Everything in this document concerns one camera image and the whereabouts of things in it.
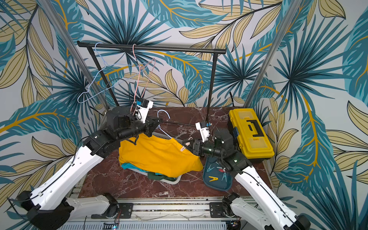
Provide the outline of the pink wire hanger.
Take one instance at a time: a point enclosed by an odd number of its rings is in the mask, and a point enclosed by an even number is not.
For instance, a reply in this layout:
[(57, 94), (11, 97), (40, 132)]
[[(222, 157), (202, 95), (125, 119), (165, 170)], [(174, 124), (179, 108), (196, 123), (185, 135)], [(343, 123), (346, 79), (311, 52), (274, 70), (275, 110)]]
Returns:
[(137, 85), (135, 87), (134, 100), (133, 100), (133, 103), (132, 103), (131, 108), (130, 108), (131, 112), (133, 110), (133, 106), (135, 105), (135, 103), (137, 101), (137, 92), (138, 92), (140, 79), (143, 78), (143, 74), (142, 74), (143, 70), (146, 69), (147, 66), (150, 65), (151, 63), (153, 63), (152, 70), (155, 68), (155, 65), (156, 65), (156, 58), (152, 58), (147, 64), (141, 65), (138, 61), (138, 58), (137, 58), (136, 54), (135, 54), (135, 46), (136, 46), (136, 44), (132, 45), (132, 53), (133, 53), (134, 59), (137, 61), (137, 64), (138, 64), (138, 78), (137, 78), (137, 81), (136, 81)]

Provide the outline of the turquoise printed t-shirt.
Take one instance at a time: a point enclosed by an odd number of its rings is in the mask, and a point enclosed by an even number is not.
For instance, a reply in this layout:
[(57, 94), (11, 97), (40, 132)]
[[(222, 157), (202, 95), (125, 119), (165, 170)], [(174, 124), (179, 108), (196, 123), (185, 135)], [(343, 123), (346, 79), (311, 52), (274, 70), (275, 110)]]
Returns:
[(163, 177), (165, 177), (165, 175), (160, 174), (160, 173), (156, 173), (156, 172), (154, 173), (154, 172), (150, 172), (150, 171), (146, 171), (146, 170), (140, 169), (140, 168), (134, 166), (131, 163), (123, 163), (123, 164), (121, 164), (121, 167), (123, 169), (125, 169), (125, 170), (126, 169), (129, 169), (129, 170), (138, 172), (138, 173), (143, 174), (143, 175), (146, 175), (146, 176), (150, 175), (150, 176), (163, 176)]

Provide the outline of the light blue wire hanger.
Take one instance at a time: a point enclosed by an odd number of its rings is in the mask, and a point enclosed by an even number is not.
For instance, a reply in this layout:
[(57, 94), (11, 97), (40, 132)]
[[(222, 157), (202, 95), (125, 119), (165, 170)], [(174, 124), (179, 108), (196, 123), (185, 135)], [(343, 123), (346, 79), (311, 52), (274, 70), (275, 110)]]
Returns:
[[(105, 44), (105, 43), (102, 43), (102, 42), (97, 42), (97, 43), (87, 43), (87, 42), (80, 42), (78, 41), (77, 42), (77, 45), (81, 48), (87, 48), (89, 54), (91, 55), (94, 63), (95, 63), (95, 66), (98, 70), (98, 72), (96, 72), (94, 78), (92, 79), (92, 81), (89, 83), (87, 89), (85, 92), (82, 92), (78, 98), (77, 98), (77, 102), (82, 104), (82, 103), (85, 103), (89, 100), (92, 100), (93, 98), (97, 97), (97, 96), (100, 96), (100, 94), (103, 94), (102, 98), (100, 99), (100, 102), (102, 102), (102, 100), (104, 101), (104, 104), (106, 107), (109, 107), (110, 104), (107, 102), (107, 98), (106, 98), (106, 91), (108, 91), (110, 93), (110, 96), (111, 98), (113, 99), (114, 103), (116, 106), (119, 106), (119, 103), (117, 101), (117, 98), (114, 94), (114, 92), (112, 91), (112, 88), (114, 88), (116, 85), (119, 85), (119, 83), (117, 82), (116, 84), (113, 84), (113, 85), (110, 85), (110, 82), (107, 81), (107, 77), (104, 73), (104, 70), (109, 67), (109, 66), (116, 66), (118, 65), (117, 63), (115, 64), (108, 64), (107, 62), (104, 61), (102, 55), (98, 52), (97, 48), (107, 48), (107, 49), (121, 49), (121, 50), (126, 50), (126, 49), (132, 49), (134, 48), (134, 45), (109, 45), (109, 44)], [(99, 90), (97, 84), (96, 84), (96, 79), (97, 77), (102, 77), (102, 80), (105, 84), (105, 88), (102, 90), (102, 91), (99, 91), (97, 93), (97, 90)], [(96, 86), (97, 89), (94, 90), (95, 91), (95, 95), (89, 97), (89, 98), (86, 98), (84, 101), (81, 101), (81, 97), (85, 94), (88, 94), (90, 92), (90, 89), (92, 86)]]

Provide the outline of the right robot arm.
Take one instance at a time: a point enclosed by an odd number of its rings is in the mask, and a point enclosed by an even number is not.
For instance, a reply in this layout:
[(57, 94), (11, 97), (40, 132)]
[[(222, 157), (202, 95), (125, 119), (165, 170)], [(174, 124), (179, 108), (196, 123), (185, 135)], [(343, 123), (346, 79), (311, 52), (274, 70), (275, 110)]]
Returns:
[(217, 130), (213, 137), (203, 141), (184, 141), (184, 146), (196, 156), (214, 157), (223, 170), (242, 185), (258, 204), (250, 206), (238, 194), (222, 200), (224, 215), (237, 216), (258, 230), (308, 230), (311, 222), (305, 215), (297, 215), (269, 188), (252, 163), (235, 146), (227, 129)]

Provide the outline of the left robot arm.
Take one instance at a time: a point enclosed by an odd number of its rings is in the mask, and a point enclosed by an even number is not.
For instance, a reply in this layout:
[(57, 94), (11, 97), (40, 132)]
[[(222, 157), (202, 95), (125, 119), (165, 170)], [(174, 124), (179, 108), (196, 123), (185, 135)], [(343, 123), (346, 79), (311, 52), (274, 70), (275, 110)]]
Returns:
[(84, 140), (72, 159), (38, 188), (18, 195), (15, 203), (27, 211), (25, 220), (40, 230), (57, 230), (68, 220), (83, 216), (105, 215), (114, 219), (119, 206), (110, 194), (82, 199), (66, 195), (122, 141), (137, 139), (139, 134), (151, 137), (161, 121), (149, 117), (147, 108), (140, 108), (137, 115), (123, 106), (107, 111), (100, 128)]

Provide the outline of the dark green t-shirt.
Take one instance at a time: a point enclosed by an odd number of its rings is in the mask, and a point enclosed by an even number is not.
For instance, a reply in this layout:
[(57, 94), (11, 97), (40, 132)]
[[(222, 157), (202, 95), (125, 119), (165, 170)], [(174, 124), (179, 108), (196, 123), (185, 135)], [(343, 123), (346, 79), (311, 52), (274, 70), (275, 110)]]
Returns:
[(148, 175), (149, 179), (157, 180), (157, 181), (167, 180), (167, 181), (174, 182), (176, 180), (176, 178), (174, 178), (174, 177), (168, 177), (166, 175), (157, 174), (157, 173), (154, 173), (154, 172), (148, 172), (147, 175)]

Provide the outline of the yellow t-shirt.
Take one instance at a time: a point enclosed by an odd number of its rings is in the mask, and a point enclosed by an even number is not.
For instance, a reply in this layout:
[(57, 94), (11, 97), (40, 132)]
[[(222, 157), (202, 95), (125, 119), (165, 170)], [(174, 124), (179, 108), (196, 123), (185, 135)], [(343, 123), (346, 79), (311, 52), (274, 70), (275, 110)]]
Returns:
[(200, 158), (188, 150), (180, 151), (182, 144), (175, 139), (140, 134), (136, 144), (133, 144), (134, 140), (131, 138), (120, 143), (120, 164), (131, 163), (140, 169), (174, 178), (203, 170)]

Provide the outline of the yellow clothespin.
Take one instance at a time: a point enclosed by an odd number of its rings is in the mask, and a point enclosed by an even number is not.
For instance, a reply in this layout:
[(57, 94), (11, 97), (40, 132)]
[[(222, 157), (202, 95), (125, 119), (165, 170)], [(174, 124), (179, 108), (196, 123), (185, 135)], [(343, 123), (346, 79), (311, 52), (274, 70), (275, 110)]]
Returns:
[(214, 176), (209, 176), (209, 182), (217, 181), (219, 178)]

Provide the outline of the beige pink clothespin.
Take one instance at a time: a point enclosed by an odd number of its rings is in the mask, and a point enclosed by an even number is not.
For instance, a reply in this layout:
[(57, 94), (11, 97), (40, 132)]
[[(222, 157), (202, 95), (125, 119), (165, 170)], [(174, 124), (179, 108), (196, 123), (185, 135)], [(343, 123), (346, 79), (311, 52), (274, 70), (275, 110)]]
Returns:
[(190, 141), (184, 141), (184, 142), (182, 142), (182, 147), (181, 147), (180, 151), (189, 150), (189, 147), (190, 147)]

